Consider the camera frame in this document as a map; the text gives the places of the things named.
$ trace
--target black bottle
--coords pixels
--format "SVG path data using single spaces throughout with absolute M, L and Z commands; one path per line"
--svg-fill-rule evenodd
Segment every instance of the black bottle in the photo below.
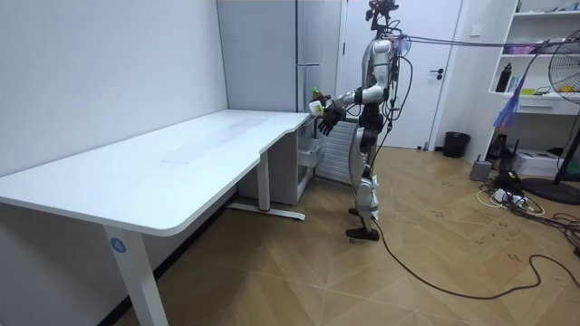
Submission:
M 506 88 L 508 87 L 509 83 L 509 77 L 511 77 L 511 63 L 508 63 L 506 69 L 501 72 L 496 92 L 506 92 Z

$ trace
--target white door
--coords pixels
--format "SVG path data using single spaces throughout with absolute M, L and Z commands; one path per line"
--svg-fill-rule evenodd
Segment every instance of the white door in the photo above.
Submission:
M 462 0 L 400 0 L 400 8 L 391 12 L 392 20 L 401 20 L 399 28 L 407 35 L 452 40 Z M 369 9 L 368 0 L 349 0 L 346 4 L 346 32 L 344 35 L 342 77 L 338 91 L 343 94 L 361 86 L 364 50 L 375 36 L 371 22 L 364 20 Z M 393 122 L 392 132 L 384 146 L 415 149 L 430 141 L 431 128 L 447 63 L 450 46 L 413 43 L 407 54 L 414 68 L 413 84 L 401 117 Z M 443 69 L 443 79 L 438 71 Z M 409 65 L 401 61 L 399 98 L 405 96 L 410 79 Z M 379 138 L 381 144 L 384 132 Z

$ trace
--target door frame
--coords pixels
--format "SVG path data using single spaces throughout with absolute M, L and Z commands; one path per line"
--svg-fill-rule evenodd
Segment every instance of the door frame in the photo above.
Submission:
M 457 16 L 457 22 L 455 23 L 455 31 L 453 32 L 453 41 L 458 41 L 460 38 L 460 31 L 467 27 L 465 19 L 462 19 L 467 11 L 467 1 L 460 0 L 459 4 L 459 14 Z M 336 84 L 334 85 L 334 94 L 340 95 L 340 86 L 343 81 L 343 44 L 346 38 L 346 19 L 348 18 L 348 0 L 341 0 L 341 28 L 339 30 L 339 42 L 338 42 L 338 60 L 336 67 Z M 457 59 L 457 49 L 458 46 L 451 46 L 449 51 L 449 59 L 446 64 L 445 77 L 450 75 L 455 69 L 455 61 Z M 437 134 L 439 133 L 439 128 L 441 124 L 441 118 L 443 116 L 443 111 L 445 104 L 447 103 L 447 97 L 450 92 L 451 78 L 444 78 L 443 85 L 441 86 L 441 93 L 437 100 L 437 106 L 435 109 L 435 117 L 433 118 L 433 124 L 431 125 L 431 132 L 429 136 L 429 150 L 435 150 Z

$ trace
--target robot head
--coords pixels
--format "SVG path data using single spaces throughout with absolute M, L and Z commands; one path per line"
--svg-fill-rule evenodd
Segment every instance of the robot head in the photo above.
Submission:
M 369 7 L 371 9 L 366 12 L 367 22 L 379 14 L 388 20 L 390 18 L 389 12 L 399 9 L 399 5 L 395 4 L 395 0 L 371 0 L 369 1 Z
M 399 5 L 395 4 L 395 0 L 371 0 L 369 7 L 371 9 L 366 12 L 366 21 L 368 22 L 372 18 L 371 30 L 377 31 L 376 38 L 378 39 L 389 27 L 389 19 L 391 19 L 389 13 L 399 9 Z M 379 24 L 379 14 L 384 17 L 386 24 Z

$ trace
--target blue circular label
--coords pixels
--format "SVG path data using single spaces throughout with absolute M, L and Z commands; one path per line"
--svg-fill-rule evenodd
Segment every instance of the blue circular label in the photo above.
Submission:
M 127 247 L 125 246 L 125 244 L 117 238 L 111 239 L 111 245 L 116 252 L 119 252 L 121 254 L 127 251 Z

